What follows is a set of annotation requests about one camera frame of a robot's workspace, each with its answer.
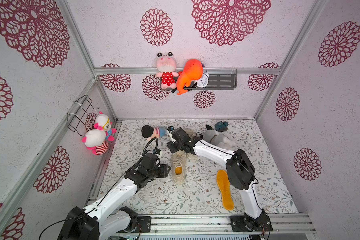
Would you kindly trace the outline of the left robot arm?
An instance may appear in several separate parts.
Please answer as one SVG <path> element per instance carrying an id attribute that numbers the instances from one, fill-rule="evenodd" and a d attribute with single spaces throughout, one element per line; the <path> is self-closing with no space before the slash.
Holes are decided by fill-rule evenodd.
<path id="1" fill-rule="evenodd" d="M 133 197 L 155 178 L 164 179 L 171 167 L 162 164 L 157 155 L 146 153 L 128 169 L 103 197 L 84 207 L 73 208 L 62 226 L 59 240 L 107 240 L 118 232 L 142 232 L 138 214 L 120 205 Z"/>

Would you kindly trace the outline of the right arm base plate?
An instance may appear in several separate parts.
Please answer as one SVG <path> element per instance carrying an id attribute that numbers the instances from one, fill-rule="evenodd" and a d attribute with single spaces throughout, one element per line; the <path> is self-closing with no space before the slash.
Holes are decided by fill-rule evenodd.
<path id="1" fill-rule="evenodd" d="M 254 219 L 248 215 L 230 216 L 233 232 L 272 232 L 271 220 L 267 215 Z"/>

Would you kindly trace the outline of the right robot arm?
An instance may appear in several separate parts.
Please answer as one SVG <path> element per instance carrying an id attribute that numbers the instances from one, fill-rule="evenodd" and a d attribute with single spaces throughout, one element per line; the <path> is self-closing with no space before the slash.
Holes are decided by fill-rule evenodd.
<path id="1" fill-rule="evenodd" d="M 245 214 L 255 220 L 263 210 L 257 200 L 255 168 L 246 152 L 237 149 L 235 143 L 210 126 L 201 135 L 189 135 L 183 128 L 168 127 L 171 141 L 168 148 L 171 153 L 184 151 L 195 156 L 204 157 L 223 166 L 228 174 L 230 184 L 239 190 Z"/>

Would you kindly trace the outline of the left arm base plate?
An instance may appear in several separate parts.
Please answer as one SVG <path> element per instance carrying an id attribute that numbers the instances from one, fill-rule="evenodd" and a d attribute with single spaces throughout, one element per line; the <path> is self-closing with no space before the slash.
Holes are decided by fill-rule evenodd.
<path id="1" fill-rule="evenodd" d="M 129 233 L 149 233 L 151 231 L 152 217 L 132 217 L 126 232 Z"/>

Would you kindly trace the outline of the beige sneaker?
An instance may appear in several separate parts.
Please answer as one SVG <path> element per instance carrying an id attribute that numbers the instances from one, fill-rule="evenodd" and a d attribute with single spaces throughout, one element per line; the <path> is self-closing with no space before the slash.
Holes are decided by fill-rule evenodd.
<path id="1" fill-rule="evenodd" d="M 186 156 L 189 160 L 197 160 L 198 156 L 194 154 L 193 151 L 193 147 L 194 147 L 194 141 L 193 141 L 193 137 L 196 134 L 196 132 L 192 129 L 185 129 L 185 132 L 187 135 L 189 135 L 189 137 L 191 138 L 191 143 L 189 144 L 190 146 L 190 152 L 186 153 Z"/>
<path id="2" fill-rule="evenodd" d="M 173 182 L 176 185 L 182 185 L 186 181 L 186 153 L 184 151 L 177 151 L 172 155 L 171 163 Z"/>

